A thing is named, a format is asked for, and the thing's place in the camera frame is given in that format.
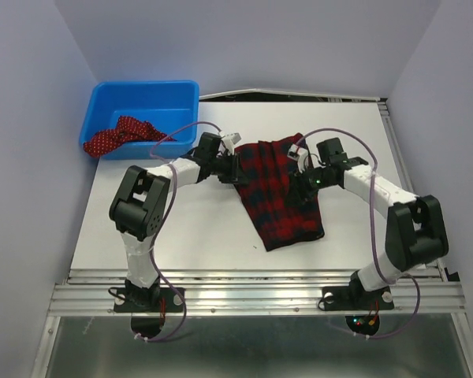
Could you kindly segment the red white-dotted skirt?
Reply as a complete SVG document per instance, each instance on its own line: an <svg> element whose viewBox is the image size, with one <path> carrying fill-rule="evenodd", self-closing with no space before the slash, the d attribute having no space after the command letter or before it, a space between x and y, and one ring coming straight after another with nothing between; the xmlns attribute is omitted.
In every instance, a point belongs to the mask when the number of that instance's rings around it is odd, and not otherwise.
<svg viewBox="0 0 473 378"><path fill-rule="evenodd" d="M92 158L100 158L126 143L156 143L163 139L166 142L176 142L147 120L119 116L115 128L96 132L89 141L83 143L83 150Z"/></svg>

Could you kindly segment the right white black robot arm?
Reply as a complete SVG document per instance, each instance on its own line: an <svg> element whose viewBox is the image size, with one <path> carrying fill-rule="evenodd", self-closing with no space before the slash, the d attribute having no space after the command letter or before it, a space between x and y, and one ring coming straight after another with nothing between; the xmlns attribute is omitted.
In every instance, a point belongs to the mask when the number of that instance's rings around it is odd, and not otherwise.
<svg viewBox="0 0 473 378"><path fill-rule="evenodd" d="M384 250L354 272L348 284L322 289L322 311L393 309L390 286L419 265L445 256L449 242L440 202L420 197L382 176L361 157L349 157L338 138L318 143L320 164L308 164L308 151L293 144L287 155L297 163L289 175L287 204L300 206L318 197L320 190L340 187L364 200L370 214L386 221Z"/></svg>

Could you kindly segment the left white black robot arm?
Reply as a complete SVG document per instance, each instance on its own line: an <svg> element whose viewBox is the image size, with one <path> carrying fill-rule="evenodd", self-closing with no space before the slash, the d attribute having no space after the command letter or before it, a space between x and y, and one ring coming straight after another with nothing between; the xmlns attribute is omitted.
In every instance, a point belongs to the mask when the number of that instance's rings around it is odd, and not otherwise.
<svg viewBox="0 0 473 378"><path fill-rule="evenodd" d="M110 219L125 245L127 276L123 291L110 293L143 310L154 309L160 298L160 275L151 262L153 242L173 207L177 189L216 176L220 182L246 184L248 178L235 151L238 133L205 132L199 145L152 169L130 166L110 206Z"/></svg>

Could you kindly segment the red navy plaid skirt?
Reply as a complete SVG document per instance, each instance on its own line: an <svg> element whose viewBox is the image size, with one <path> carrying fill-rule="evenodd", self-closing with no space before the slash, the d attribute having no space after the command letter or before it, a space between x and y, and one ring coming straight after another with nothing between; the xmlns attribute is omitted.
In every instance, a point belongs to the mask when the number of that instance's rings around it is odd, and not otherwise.
<svg viewBox="0 0 473 378"><path fill-rule="evenodd" d="M289 173L296 162L287 157L296 133L275 141L246 143L236 148L248 183L236 191L266 251L321 239L325 235L318 200L289 205Z"/></svg>

